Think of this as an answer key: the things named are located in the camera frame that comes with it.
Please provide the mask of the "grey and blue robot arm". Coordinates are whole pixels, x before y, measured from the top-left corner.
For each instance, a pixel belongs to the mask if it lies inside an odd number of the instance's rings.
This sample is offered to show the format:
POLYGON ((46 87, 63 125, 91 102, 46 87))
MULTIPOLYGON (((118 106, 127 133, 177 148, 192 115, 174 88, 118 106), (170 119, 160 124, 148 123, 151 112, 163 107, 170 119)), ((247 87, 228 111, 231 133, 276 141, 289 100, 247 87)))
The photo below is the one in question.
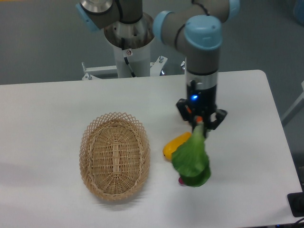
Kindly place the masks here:
POLYGON ((76 9, 92 30, 103 30, 112 45, 120 78, 150 76, 150 44, 158 39, 185 56, 187 97, 176 106, 193 127, 215 130, 227 115, 216 105, 222 24, 235 17, 238 0, 194 0, 181 12, 155 18, 140 0, 81 0, 76 9))

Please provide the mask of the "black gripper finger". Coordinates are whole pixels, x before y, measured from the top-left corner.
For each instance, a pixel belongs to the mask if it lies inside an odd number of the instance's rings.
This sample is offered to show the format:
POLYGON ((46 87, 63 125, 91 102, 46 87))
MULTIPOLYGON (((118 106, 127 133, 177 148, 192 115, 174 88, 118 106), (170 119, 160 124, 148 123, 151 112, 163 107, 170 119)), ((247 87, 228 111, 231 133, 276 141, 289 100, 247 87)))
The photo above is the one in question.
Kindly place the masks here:
POLYGON ((176 107, 184 121, 189 122, 192 126, 197 125, 197 123, 194 119, 194 117, 196 116, 195 108, 193 107, 193 105, 191 104, 191 102, 188 99, 183 99, 183 98, 179 99, 178 102, 176 103, 176 107), (192 110, 191 116, 189 116, 189 114, 186 110, 186 106, 188 106, 192 110))
POLYGON ((204 137, 207 138, 210 131, 215 130, 225 119, 228 112, 223 109, 217 109, 204 121, 204 137))

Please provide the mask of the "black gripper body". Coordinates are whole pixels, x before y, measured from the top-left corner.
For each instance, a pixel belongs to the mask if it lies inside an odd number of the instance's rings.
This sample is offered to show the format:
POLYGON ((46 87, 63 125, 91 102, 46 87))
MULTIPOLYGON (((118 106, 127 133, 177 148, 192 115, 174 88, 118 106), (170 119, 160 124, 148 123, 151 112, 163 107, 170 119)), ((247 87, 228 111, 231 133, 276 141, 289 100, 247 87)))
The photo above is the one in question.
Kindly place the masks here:
POLYGON ((190 81, 187 85, 187 99, 191 110, 190 123, 193 130, 197 125, 194 120, 195 116, 201 116, 204 126, 214 130, 211 115, 217 110, 216 91, 216 85, 208 89, 199 89, 199 84, 195 80, 190 81))

